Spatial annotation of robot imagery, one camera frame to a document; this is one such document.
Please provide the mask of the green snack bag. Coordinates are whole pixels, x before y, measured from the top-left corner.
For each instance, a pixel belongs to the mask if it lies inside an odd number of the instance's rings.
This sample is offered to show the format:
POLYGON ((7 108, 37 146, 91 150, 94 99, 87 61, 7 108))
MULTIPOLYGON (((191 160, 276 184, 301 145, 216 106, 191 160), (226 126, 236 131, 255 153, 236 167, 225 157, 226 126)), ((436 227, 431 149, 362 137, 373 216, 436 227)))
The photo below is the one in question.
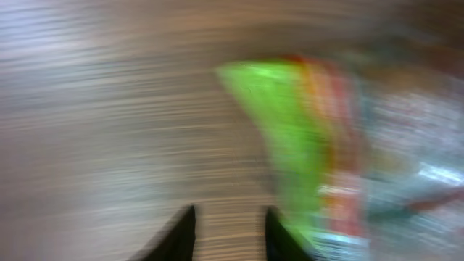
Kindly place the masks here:
POLYGON ((278 218, 314 260, 463 258, 463 82, 282 57, 218 76, 260 131, 278 218))

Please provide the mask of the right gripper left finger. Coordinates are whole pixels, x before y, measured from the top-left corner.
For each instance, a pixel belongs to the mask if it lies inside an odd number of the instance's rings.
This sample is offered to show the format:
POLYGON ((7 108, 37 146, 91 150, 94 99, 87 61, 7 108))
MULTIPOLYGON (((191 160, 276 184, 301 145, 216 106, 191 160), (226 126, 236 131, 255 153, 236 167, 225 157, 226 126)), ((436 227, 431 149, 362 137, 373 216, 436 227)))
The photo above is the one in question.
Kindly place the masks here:
POLYGON ((128 261, 193 261, 195 242, 196 208, 189 205, 128 261))

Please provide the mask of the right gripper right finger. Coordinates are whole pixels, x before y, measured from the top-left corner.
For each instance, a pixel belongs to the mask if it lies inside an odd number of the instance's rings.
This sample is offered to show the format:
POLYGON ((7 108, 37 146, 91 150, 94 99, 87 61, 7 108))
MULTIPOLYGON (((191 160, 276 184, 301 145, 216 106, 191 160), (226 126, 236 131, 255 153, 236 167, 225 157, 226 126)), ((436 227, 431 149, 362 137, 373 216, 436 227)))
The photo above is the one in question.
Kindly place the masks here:
POLYGON ((267 261, 314 261, 281 224, 274 207, 265 211, 264 230, 267 261))

